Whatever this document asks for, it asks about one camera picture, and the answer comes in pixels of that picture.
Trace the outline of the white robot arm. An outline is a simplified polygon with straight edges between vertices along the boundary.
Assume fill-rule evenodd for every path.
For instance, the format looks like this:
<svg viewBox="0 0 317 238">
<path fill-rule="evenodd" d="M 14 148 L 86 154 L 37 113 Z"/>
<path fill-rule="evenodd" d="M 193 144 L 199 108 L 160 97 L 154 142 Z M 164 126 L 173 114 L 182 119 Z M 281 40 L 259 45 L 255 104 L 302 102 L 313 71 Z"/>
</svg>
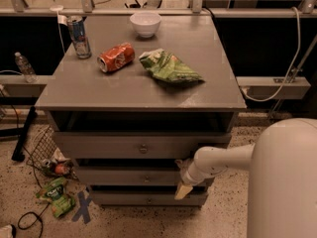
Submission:
<svg viewBox="0 0 317 238">
<path fill-rule="evenodd" d="M 178 160 L 174 198 L 228 169 L 247 170 L 248 238 L 317 238 L 317 120 L 292 118 L 241 147 L 202 147 Z"/>
</svg>

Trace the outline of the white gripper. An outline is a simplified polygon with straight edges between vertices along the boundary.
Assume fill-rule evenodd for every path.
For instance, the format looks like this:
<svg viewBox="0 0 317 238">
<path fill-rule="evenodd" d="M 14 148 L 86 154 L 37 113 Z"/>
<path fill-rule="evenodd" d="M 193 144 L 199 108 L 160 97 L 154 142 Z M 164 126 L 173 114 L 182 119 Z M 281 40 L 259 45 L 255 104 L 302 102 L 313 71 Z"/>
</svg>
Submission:
<svg viewBox="0 0 317 238">
<path fill-rule="evenodd" d="M 206 173 L 198 159 L 177 159 L 175 163 L 180 168 L 183 182 L 178 183 L 174 199 L 182 200 L 193 190 L 193 185 L 198 185 L 206 180 Z"/>
</svg>

